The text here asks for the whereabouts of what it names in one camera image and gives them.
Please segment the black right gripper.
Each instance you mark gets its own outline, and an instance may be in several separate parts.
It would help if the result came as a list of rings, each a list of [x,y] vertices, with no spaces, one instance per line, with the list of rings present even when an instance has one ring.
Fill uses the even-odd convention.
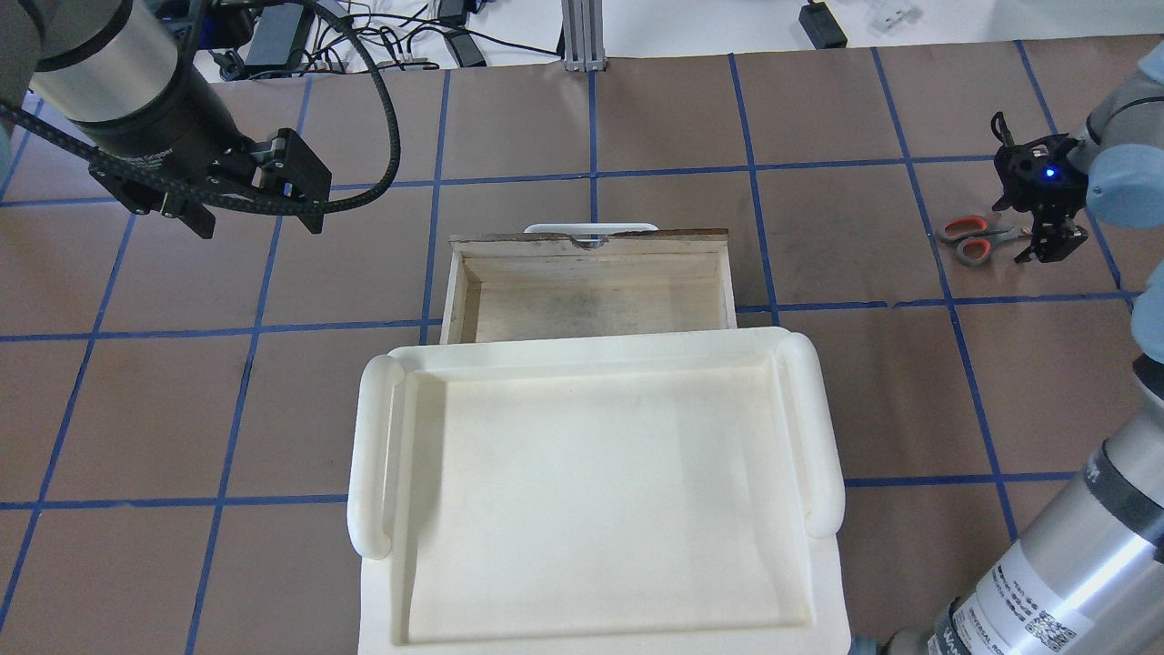
[[[1002,187],[992,211],[1031,213],[1035,218],[1028,244],[1014,256],[1014,264],[1046,262],[1053,252],[1056,262],[1069,258],[1090,240],[1090,230],[1073,220],[1085,206],[1088,176],[1069,161],[1083,141],[1053,134],[1018,144],[1002,112],[992,116],[992,133],[1000,142],[993,166]]]

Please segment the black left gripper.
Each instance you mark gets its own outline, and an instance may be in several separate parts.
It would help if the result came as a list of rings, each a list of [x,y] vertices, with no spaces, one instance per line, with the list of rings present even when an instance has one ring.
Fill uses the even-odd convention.
[[[91,127],[88,175],[137,215],[186,225],[215,236],[215,211],[257,216],[299,215],[301,202],[328,202],[332,175],[292,128],[265,140],[236,127]]]

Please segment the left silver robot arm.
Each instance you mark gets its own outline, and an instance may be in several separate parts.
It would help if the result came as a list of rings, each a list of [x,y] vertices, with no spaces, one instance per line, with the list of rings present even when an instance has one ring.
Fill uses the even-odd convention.
[[[346,17],[315,1],[301,7],[331,24],[365,63],[386,133],[386,169],[359,195],[331,198],[332,175],[291,128],[246,136],[193,66],[196,35],[175,40],[141,1],[5,1],[3,43],[24,35],[38,58],[13,64],[6,86],[24,86],[81,131],[70,136],[3,99],[3,120],[85,161],[125,211],[215,235],[215,211],[299,218],[320,235],[329,213],[384,195],[398,175],[402,141],[382,69]]]

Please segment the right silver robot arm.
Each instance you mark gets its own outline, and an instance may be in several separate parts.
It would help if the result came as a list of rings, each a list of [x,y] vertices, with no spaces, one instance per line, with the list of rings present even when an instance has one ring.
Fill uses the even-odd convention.
[[[1077,129],[1028,142],[992,118],[1001,194],[1027,213],[1015,257],[1059,262],[1088,240],[1079,213],[1161,235],[1161,45],[1148,51]],[[1161,266],[1133,301],[1128,334],[1081,320],[1025,335],[1010,410],[1055,427],[1113,399],[1129,418],[977,583],[928,629],[897,631],[885,654],[1142,654],[1161,647]]]

